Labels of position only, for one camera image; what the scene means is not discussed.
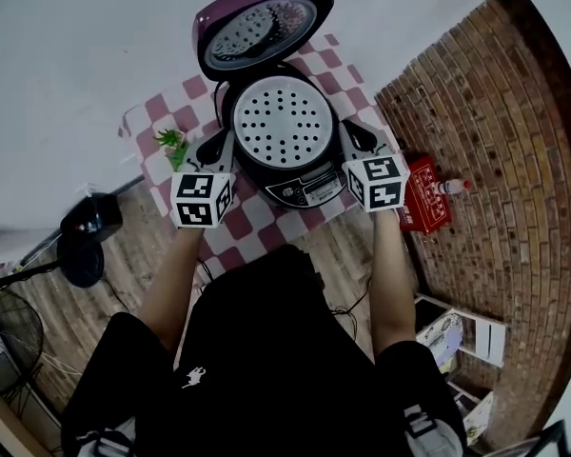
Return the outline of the white folding chair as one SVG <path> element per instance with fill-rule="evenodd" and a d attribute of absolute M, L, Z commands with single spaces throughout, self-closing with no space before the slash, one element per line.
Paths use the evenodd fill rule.
<path fill-rule="evenodd" d="M 474 445 L 489 426 L 494 392 L 488 391 L 479 398 L 455 383 L 449 381 L 455 404 L 463 417 L 467 444 Z"/>

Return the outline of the person's right forearm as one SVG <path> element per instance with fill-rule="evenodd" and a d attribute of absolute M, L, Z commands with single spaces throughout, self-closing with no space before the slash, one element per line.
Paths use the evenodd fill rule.
<path fill-rule="evenodd" d="M 415 340 L 416 311 L 412 278 L 397 214 L 373 215 L 373 260 L 369 288 L 374 356 L 402 341 Z"/>

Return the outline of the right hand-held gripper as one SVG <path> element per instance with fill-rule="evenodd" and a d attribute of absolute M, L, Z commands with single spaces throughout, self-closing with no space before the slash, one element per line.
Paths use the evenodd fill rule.
<path fill-rule="evenodd" d="M 341 121 L 339 136 L 345 159 L 343 181 L 353 199 L 365 212 L 402 207 L 410 176 L 404 156 L 400 152 L 378 153 L 385 147 L 381 131 L 366 122 Z"/>

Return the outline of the person's black clothing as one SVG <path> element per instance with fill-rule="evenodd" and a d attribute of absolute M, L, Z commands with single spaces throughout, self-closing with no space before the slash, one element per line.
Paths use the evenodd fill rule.
<path fill-rule="evenodd" d="M 65 457 L 412 457 L 463 418 L 430 350 L 370 359 L 331 314 L 309 256 L 278 248 L 215 279 L 173 360 L 138 318 L 108 326 L 64 412 Z"/>

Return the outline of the white perforated steamer tray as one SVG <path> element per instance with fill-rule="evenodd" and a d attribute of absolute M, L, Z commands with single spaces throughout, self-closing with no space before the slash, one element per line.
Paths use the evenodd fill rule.
<path fill-rule="evenodd" d="M 256 163 L 297 169 L 317 160 L 328 148 L 334 117 L 314 86 L 295 77 L 273 75 L 239 94 L 231 124 L 240 148 Z"/>

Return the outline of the clear bottle with red cap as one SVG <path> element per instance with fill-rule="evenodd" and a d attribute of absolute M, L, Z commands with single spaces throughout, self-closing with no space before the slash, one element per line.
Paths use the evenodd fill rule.
<path fill-rule="evenodd" d="M 433 185 L 434 192 L 440 195 L 456 195 L 470 190 L 472 184 L 469 180 L 449 179 L 446 181 L 436 182 Z"/>

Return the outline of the black standing fan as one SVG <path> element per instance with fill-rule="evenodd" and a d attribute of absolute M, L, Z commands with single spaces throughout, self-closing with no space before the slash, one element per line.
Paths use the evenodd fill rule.
<path fill-rule="evenodd" d="M 104 267 L 104 252 L 99 243 L 79 243 L 60 237 L 54 261 L 0 278 L 0 396 L 32 375 L 44 351 L 44 328 L 39 313 L 10 286 L 60 269 L 72 285 L 88 288 L 101 280 Z"/>

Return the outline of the purple rice cooker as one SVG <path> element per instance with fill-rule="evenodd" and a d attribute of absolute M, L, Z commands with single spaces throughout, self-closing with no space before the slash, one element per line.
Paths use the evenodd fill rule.
<path fill-rule="evenodd" d="M 193 31 L 200 68 L 209 80 L 226 85 L 223 98 L 214 105 L 217 131 L 233 131 L 235 100 L 249 85 L 269 76 L 304 80 L 325 96 L 286 59 L 315 34 L 333 4 L 334 0 L 216 0 L 199 11 Z M 275 169 L 256 163 L 242 151 L 233 131 L 234 162 L 270 201 L 289 209 L 313 209 L 344 189 L 339 119 L 330 107 L 332 141 L 317 160 L 302 168 Z"/>

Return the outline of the small green potted plant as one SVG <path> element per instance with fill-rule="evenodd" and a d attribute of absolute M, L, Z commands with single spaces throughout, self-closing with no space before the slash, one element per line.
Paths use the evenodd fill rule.
<path fill-rule="evenodd" d="M 176 129 L 164 129 L 157 132 L 154 140 L 165 149 L 172 170 L 177 172 L 184 163 L 189 143 L 185 135 Z"/>

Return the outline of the red box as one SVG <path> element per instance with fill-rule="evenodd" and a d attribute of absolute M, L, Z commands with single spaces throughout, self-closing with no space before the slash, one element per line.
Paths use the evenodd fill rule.
<path fill-rule="evenodd" d="M 428 154 L 407 159 L 410 176 L 405 186 L 404 205 L 397 209 L 402 231 L 432 233 L 450 223 L 450 208 L 435 190 L 438 181 L 433 160 Z"/>

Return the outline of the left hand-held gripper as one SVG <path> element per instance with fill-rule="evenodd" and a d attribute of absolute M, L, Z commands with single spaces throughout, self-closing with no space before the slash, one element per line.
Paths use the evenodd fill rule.
<path fill-rule="evenodd" d="M 195 142 L 194 157 L 172 175 L 170 203 L 177 228 L 217 228 L 233 198 L 234 132 L 221 129 Z"/>

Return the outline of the black waste bin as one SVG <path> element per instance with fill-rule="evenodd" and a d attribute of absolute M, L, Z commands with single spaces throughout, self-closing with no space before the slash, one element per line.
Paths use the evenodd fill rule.
<path fill-rule="evenodd" d="M 117 197 L 107 193 L 92 193 L 83 198 L 62 219 L 60 230 L 64 238 L 79 243 L 102 243 L 123 225 Z"/>

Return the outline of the person's left forearm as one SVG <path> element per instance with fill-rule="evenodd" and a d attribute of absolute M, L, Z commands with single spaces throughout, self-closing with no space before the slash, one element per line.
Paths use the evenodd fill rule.
<path fill-rule="evenodd" d="M 178 230 L 137 311 L 172 357 L 184 333 L 203 234 L 200 228 Z"/>

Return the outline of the pink checkered tablecloth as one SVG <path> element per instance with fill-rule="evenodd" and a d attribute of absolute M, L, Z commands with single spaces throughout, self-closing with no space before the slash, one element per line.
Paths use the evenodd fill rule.
<path fill-rule="evenodd" d="M 390 147 L 399 147 L 363 77 L 334 35 L 313 36 L 288 60 L 327 95 L 341 117 L 381 130 Z M 154 203 L 169 229 L 174 227 L 170 205 L 172 166 L 155 135 L 174 129 L 192 142 L 217 131 L 214 105 L 222 96 L 207 78 L 195 75 L 123 116 L 119 134 L 131 143 Z M 238 173 L 233 202 L 220 226 L 206 230 L 201 258 L 212 272 L 221 274 L 309 233 L 353 206 L 353 196 L 343 191 L 314 209 L 273 207 Z"/>

